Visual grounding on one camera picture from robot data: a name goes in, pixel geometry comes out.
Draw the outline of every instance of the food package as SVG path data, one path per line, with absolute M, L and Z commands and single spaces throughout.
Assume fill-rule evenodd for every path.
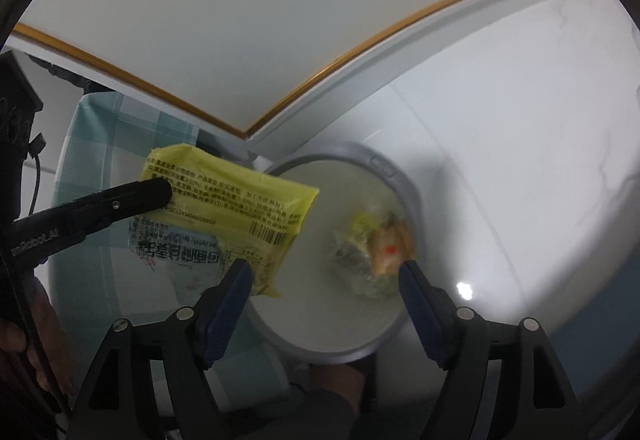
M 176 254 L 185 248 L 185 239 L 189 246 L 189 240 L 207 242 L 206 247 L 187 250 L 195 250 L 206 262 L 219 262 L 218 277 L 236 258 L 244 258 L 254 271 L 252 295 L 277 297 L 274 276 L 319 190 L 218 159 L 190 144 L 153 149 L 140 180 L 158 176 L 171 183 L 171 201 L 145 214 L 144 219 L 139 217 L 133 228 L 147 229 L 148 234 L 151 222 L 164 230 L 168 248 L 174 246 Z M 197 234 L 169 233 L 174 226 Z M 182 240 L 180 245 L 175 245 L 176 236 Z
M 359 213 L 335 234 L 334 271 L 356 295 L 378 299 L 398 293 L 398 269 L 415 259 L 406 221 L 391 213 Z

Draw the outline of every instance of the floor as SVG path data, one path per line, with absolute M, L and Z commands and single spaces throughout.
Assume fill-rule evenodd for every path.
M 617 0 L 549 0 L 466 37 L 309 144 L 360 141 L 422 195 L 430 281 L 484 318 L 547 332 L 640 237 L 640 34 Z M 444 374 L 412 325 L 380 351 L 380 404 Z

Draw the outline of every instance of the blue gripper pad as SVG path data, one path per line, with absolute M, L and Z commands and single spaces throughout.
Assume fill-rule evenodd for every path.
M 245 260 L 236 260 L 220 284 L 213 289 L 207 289 L 217 290 L 220 299 L 213 318 L 205 324 L 204 328 L 206 347 L 202 360 L 206 369 L 224 356 L 240 314 L 251 294 L 253 283 L 254 273 L 249 263 Z
M 398 287 L 427 357 L 447 369 L 458 349 L 455 304 L 444 290 L 427 281 L 415 261 L 400 266 Z

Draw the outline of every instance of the human hand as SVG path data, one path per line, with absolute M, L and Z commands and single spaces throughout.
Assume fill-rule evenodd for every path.
M 68 393 L 71 381 L 71 352 L 69 344 L 56 311 L 49 302 L 46 290 L 37 279 L 35 281 L 36 290 L 31 303 L 31 314 L 58 385 L 63 393 Z M 44 370 L 33 345 L 30 344 L 27 347 L 27 339 L 20 327 L 12 322 L 0 319 L 0 352 L 22 353 L 25 350 L 29 362 L 35 369 L 38 385 L 43 390 L 50 391 Z M 5 382 L 11 383 L 13 377 L 8 371 L 6 359 L 0 359 L 0 378 Z

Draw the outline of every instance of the barcode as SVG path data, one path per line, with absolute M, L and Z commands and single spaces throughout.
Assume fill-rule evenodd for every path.
M 263 242 L 270 243 L 271 245 L 280 245 L 287 237 L 286 233 L 279 233 L 275 229 L 257 224 L 256 222 L 251 224 L 249 232 L 253 236 L 260 238 Z

